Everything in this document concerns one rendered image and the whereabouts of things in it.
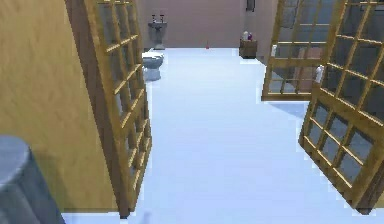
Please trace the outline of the brown wooden side cabinet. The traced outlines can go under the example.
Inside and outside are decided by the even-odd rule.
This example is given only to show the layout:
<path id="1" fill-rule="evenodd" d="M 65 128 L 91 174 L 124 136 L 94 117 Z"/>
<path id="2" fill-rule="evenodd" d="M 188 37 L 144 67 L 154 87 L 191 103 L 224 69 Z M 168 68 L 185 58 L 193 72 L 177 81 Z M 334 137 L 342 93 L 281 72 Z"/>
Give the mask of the brown wooden side cabinet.
<path id="1" fill-rule="evenodd" d="M 254 40 L 241 40 L 239 55 L 245 59 L 254 59 L 257 53 L 257 42 Z"/>

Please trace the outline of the grey pedestal sink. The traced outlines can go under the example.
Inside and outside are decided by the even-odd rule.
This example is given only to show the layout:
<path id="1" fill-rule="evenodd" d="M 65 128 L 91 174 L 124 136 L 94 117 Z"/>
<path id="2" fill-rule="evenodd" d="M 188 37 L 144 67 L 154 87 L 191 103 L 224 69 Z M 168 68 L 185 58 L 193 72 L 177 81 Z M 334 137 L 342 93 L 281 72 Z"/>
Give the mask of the grey pedestal sink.
<path id="1" fill-rule="evenodd" d="M 155 50 L 164 50 L 163 37 L 165 34 L 166 22 L 150 22 L 148 26 L 154 31 L 153 43 Z"/>

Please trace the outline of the wooden glass-paned room door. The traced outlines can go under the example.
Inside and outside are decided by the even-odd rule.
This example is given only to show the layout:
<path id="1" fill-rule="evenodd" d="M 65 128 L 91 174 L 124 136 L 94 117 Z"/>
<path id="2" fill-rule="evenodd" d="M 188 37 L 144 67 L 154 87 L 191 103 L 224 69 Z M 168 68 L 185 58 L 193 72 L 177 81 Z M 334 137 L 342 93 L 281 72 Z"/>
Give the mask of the wooden glass-paned room door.
<path id="1" fill-rule="evenodd" d="M 362 215 L 384 208 L 384 0 L 345 0 L 299 144 Z"/>
<path id="2" fill-rule="evenodd" d="M 64 0 L 122 219 L 135 211 L 152 147 L 136 0 Z"/>
<path id="3" fill-rule="evenodd" d="M 316 68 L 330 58 L 345 0 L 279 0 L 263 101 L 308 101 Z M 277 45 L 275 57 L 270 56 Z"/>

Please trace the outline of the grey toilet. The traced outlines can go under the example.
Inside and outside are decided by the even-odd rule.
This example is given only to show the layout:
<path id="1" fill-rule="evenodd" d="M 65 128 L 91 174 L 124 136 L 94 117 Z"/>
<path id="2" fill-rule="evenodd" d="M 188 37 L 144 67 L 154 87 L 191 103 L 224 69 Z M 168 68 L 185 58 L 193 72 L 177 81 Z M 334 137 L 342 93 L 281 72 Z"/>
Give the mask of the grey toilet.
<path id="1" fill-rule="evenodd" d="M 160 67 L 164 61 L 164 54 L 154 51 L 142 54 L 143 75 L 146 81 L 156 81 L 161 78 Z"/>

